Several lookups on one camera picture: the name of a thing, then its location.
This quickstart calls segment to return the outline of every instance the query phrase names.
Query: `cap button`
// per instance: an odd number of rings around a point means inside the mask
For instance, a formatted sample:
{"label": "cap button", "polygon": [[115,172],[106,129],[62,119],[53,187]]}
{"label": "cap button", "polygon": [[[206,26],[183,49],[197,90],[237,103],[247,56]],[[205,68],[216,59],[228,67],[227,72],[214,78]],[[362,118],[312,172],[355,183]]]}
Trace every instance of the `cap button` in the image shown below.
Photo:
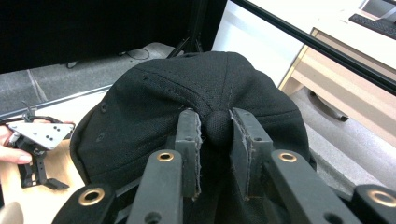
{"label": "cap button", "polygon": [[233,121],[230,112],[217,110],[211,112],[203,123],[206,139],[216,147],[226,147],[233,141]]}

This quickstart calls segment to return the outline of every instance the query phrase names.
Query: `wooden table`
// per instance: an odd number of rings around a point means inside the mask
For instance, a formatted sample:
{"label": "wooden table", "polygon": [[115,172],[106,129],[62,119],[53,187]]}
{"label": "wooden table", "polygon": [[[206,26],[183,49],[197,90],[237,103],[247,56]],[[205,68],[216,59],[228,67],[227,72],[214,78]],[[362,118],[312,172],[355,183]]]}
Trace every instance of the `wooden table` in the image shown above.
{"label": "wooden table", "polygon": [[[52,116],[60,120],[79,123],[83,116],[105,95],[104,92],[78,97],[74,100],[38,110],[37,115]],[[70,158],[70,140],[63,140],[54,150],[48,152],[44,164],[48,178],[56,178],[70,188],[53,190],[44,186],[22,189],[18,166],[0,162],[1,186],[5,206],[18,202],[25,224],[51,223],[59,209],[77,189],[84,186],[76,167]]]}

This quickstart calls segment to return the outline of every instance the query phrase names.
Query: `cap panel seam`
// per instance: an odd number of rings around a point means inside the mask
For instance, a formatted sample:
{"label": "cap panel seam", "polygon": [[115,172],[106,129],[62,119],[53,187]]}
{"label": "cap panel seam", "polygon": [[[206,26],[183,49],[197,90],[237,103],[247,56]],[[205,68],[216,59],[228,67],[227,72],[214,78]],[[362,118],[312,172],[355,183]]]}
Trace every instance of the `cap panel seam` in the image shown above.
{"label": "cap panel seam", "polygon": [[[166,81],[169,81],[169,82],[171,82],[171,83],[173,83],[173,84],[175,84],[175,85],[178,85],[179,87],[181,87],[181,88],[183,88],[183,89],[186,89],[186,90],[192,92],[193,94],[197,95],[197,96],[209,107],[210,110],[213,111],[212,106],[211,106],[200,94],[198,94],[197,92],[195,92],[195,91],[193,91],[193,90],[191,90],[191,89],[189,89],[189,88],[186,88],[185,86],[182,86],[182,85],[180,85],[179,83],[176,83],[176,82],[172,81],[171,79],[169,79],[169,78],[167,78],[167,77],[164,77],[164,76],[162,76],[162,75],[160,75],[160,74],[158,74],[158,73],[150,72],[150,71],[146,71],[146,70],[141,70],[141,69],[139,69],[139,70],[142,71],[142,72],[147,72],[147,73],[150,73],[150,74],[153,74],[153,75],[157,75],[158,77],[161,77],[162,79],[165,79]],[[184,97],[184,96],[182,96],[182,95],[176,93],[175,91],[173,91],[173,90],[171,90],[171,89],[167,89],[167,88],[165,88],[165,87],[162,87],[162,86],[159,85],[154,79],[151,79],[150,81],[151,81],[154,85],[156,85],[157,87],[159,87],[160,89],[165,90],[165,91],[169,91],[169,92],[175,94],[176,96],[178,96],[179,98],[181,98],[181,99],[187,101],[188,103],[190,103],[190,104],[192,104],[192,105],[194,105],[195,107],[198,108],[197,104],[195,104],[195,103],[193,103],[192,101],[188,100],[186,97]]]}
{"label": "cap panel seam", "polygon": [[[140,70],[140,71],[142,71],[142,72],[147,72],[147,73],[155,74],[155,75],[157,75],[157,76],[159,76],[159,77],[164,77],[163,75],[161,75],[161,74],[158,73],[158,72],[148,71],[148,70],[146,70],[146,69],[144,69],[144,68],[136,68],[136,69],[137,69],[137,70]],[[162,69],[161,71],[163,71],[163,72],[165,72],[165,73],[168,73],[168,74],[175,75],[175,76],[177,76],[177,77],[180,77],[180,78],[182,78],[183,80],[185,80],[185,81],[187,81],[187,82],[190,82],[190,84],[193,84],[193,85],[197,86],[201,91],[204,91],[204,92],[206,93],[206,95],[207,95],[210,99],[214,99],[214,98],[215,98],[212,94],[209,94],[209,92],[208,92],[203,86],[201,86],[199,83],[194,82],[194,81],[191,81],[191,80],[187,79],[186,77],[183,77],[183,76],[181,76],[180,74],[175,73],[175,72],[173,72],[173,71],[169,71],[169,70],[166,70],[166,69]]]}
{"label": "cap panel seam", "polygon": [[223,95],[225,92],[225,88],[226,88],[226,82],[227,82],[227,74],[228,74],[228,54],[226,55],[226,66],[225,66],[225,74],[224,74],[224,78],[223,78],[223,83],[222,83],[222,90],[221,90],[221,97],[219,98],[221,103],[221,100],[223,99]]}
{"label": "cap panel seam", "polygon": [[[291,114],[293,112],[299,112],[299,110],[292,110],[292,111],[288,111],[286,113],[267,115],[267,116],[255,116],[255,117],[256,117],[256,119],[269,119],[269,118],[272,119],[272,118],[275,118],[275,117],[285,116],[285,115]],[[286,119],[298,119],[298,118],[297,117],[286,117],[286,118],[282,118],[282,119],[279,119],[279,120],[265,122],[265,124],[279,123],[279,122],[285,121]]]}
{"label": "cap panel seam", "polygon": [[227,107],[230,108],[231,97],[233,96],[233,82],[234,82],[234,72],[231,72],[231,87],[230,87],[230,95],[228,96]]}

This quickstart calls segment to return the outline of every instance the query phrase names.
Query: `screw hole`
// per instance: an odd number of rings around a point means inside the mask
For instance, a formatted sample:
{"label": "screw hole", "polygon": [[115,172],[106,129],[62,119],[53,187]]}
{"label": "screw hole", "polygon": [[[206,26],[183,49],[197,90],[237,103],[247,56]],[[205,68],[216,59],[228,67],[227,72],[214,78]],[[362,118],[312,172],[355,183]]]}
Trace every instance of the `screw hole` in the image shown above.
{"label": "screw hole", "polygon": [[157,224],[161,221],[161,215],[156,212],[150,212],[145,217],[146,224]]}
{"label": "screw hole", "polygon": [[386,192],[371,189],[368,191],[368,195],[376,203],[386,207],[396,207],[396,198]]}
{"label": "screw hole", "polygon": [[297,161],[297,157],[295,157],[294,155],[290,154],[290,153],[281,153],[278,156],[282,161],[287,161],[287,162],[295,162]]}
{"label": "screw hole", "polygon": [[332,224],[343,224],[343,219],[341,219],[339,216],[333,214],[333,213],[325,213],[324,214],[324,219],[328,221],[329,223]]}
{"label": "screw hole", "polygon": [[99,194],[97,192],[91,192],[91,193],[88,193],[87,195],[85,195],[84,199],[87,201],[91,201],[91,200],[96,199],[98,196],[99,196]]}
{"label": "screw hole", "polygon": [[159,161],[171,161],[174,158],[172,153],[164,152],[157,156]]}
{"label": "screw hole", "polygon": [[89,206],[99,203],[105,197],[105,191],[101,188],[87,189],[78,198],[79,204]]}

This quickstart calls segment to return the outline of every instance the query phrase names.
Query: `finger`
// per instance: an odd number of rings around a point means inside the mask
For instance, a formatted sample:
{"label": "finger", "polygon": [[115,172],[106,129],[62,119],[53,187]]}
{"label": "finger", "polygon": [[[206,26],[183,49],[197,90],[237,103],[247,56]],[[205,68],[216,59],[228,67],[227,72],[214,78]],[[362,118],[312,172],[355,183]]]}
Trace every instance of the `finger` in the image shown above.
{"label": "finger", "polygon": [[0,126],[0,145],[5,145],[11,135],[12,131],[8,127]]}
{"label": "finger", "polygon": [[33,123],[50,123],[50,121],[46,119],[35,119]]}
{"label": "finger", "polygon": [[0,146],[0,161],[26,164],[31,160],[32,156],[23,150]]}

